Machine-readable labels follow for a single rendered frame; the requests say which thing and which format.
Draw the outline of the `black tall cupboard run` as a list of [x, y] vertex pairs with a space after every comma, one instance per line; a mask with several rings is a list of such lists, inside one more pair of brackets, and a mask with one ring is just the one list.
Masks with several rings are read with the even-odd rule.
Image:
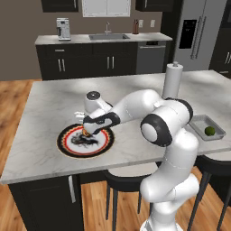
[[209, 68], [231, 79], [231, 0], [226, 2]]

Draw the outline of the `black island cupboard door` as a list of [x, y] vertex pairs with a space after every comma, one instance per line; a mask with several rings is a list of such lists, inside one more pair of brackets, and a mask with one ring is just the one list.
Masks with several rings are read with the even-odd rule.
[[79, 175], [72, 175], [76, 202], [71, 202], [69, 176], [9, 185], [27, 231], [84, 231]]

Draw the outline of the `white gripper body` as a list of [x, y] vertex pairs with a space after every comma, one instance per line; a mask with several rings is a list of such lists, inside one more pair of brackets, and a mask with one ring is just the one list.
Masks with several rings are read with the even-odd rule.
[[86, 116], [87, 114], [85, 112], [75, 112], [74, 113], [74, 116], [79, 120], [79, 121], [82, 121]]

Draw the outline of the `white coffee machine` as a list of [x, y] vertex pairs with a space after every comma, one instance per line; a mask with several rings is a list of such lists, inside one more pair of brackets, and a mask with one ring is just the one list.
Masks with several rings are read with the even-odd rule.
[[56, 20], [58, 38], [60, 41], [70, 41], [70, 29], [68, 18], [58, 18]]

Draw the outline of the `black lower cupboard run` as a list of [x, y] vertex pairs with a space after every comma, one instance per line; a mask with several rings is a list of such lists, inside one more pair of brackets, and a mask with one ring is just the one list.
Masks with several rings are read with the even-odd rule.
[[136, 42], [37, 45], [43, 80], [134, 75]]

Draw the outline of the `white paper towel roll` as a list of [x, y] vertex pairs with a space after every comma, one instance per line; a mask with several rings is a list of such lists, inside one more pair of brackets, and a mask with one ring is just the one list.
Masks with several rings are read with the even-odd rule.
[[164, 99], [168, 97], [176, 98], [178, 96], [182, 71], [183, 66], [177, 61], [167, 65], [162, 91]]

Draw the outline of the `grey fridge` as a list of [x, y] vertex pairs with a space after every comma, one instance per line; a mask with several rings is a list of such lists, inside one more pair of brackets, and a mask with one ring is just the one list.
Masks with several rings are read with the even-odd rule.
[[184, 71], [207, 70], [227, 0], [183, 0], [173, 60]]

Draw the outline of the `steel sink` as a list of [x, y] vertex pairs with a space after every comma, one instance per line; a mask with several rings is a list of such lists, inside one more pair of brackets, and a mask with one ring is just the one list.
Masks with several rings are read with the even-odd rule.
[[125, 34], [91, 34], [88, 36], [90, 40], [126, 40], [130, 39], [127, 35]]

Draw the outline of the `black stool with pale seat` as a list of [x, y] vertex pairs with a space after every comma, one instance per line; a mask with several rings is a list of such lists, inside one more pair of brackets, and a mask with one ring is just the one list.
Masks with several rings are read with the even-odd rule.
[[[140, 194], [141, 181], [154, 173], [161, 164], [161, 162], [149, 162], [103, 171], [106, 178], [106, 219], [108, 219], [109, 212], [110, 190], [113, 190], [112, 231], [116, 231], [118, 192], [138, 192]], [[140, 213], [141, 201], [142, 195], [140, 194], [137, 213]]]
[[[220, 161], [218, 159], [211, 159], [207, 157], [206, 155], [200, 155], [197, 157], [195, 161], [195, 166], [199, 167], [202, 169], [202, 178], [199, 184], [199, 192], [197, 194], [197, 197], [195, 199], [195, 203], [191, 212], [191, 216], [189, 219], [189, 224], [188, 224], [188, 229], [187, 231], [191, 230], [192, 224], [194, 217], [196, 215], [199, 202], [202, 200], [202, 197], [204, 195], [204, 192], [207, 188], [207, 185], [209, 183], [209, 180], [212, 175], [216, 176], [231, 176], [231, 160], [230, 161]], [[217, 231], [220, 231], [220, 228], [222, 226], [222, 222], [224, 219], [224, 216], [226, 214], [226, 209], [229, 203], [229, 200], [231, 199], [231, 181], [229, 181], [228, 184], [228, 190], [226, 194], [226, 199], [224, 202], [224, 206], [222, 208], [222, 212], [220, 215], [220, 219], [218, 221], [217, 225]]]

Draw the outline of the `white window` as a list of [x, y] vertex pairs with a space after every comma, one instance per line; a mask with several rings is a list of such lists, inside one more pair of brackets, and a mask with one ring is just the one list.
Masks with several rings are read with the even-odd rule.
[[84, 17], [129, 17], [131, 0], [82, 0]]

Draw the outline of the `grey dishwasher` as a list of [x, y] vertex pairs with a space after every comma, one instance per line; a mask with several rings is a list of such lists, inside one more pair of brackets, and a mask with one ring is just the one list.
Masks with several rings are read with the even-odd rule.
[[165, 49], [165, 41], [139, 42], [137, 49], [136, 73], [161, 73]]

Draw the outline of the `grey tupperware container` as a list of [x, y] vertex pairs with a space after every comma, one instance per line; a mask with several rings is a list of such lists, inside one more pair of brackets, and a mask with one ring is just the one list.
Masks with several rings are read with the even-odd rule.
[[[220, 140], [226, 135], [226, 132], [207, 115], [195, 115], [195, 116], [193, 116], [189, 122], [189, 125], [193, 128], [193, 130], [204, 141]], [[207, 136], [205, 134], [205, 128], [208, 126], [212, 126], [215, 128], [215, 134], [214, 135]]]

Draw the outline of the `black wall cupboard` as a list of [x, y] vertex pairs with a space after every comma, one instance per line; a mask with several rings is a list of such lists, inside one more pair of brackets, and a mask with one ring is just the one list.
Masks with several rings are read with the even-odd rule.
[[174, 0], [136, 0], [135, 9], [140, 12], [170, 12]]
[[45, 13], [77, 12], [78, 0], [42, 0], [42, 10]]

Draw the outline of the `round patterned large plate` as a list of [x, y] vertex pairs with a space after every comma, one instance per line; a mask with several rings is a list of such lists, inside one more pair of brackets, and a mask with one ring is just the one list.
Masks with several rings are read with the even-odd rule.
[[85, 136], [82, 130], [81, 124], [66, 127], [57, 138], [60, 152], [71, 158], [87, 159], [107, 152], [114, 144], [115, 135], [111, 129], [89, 136]]

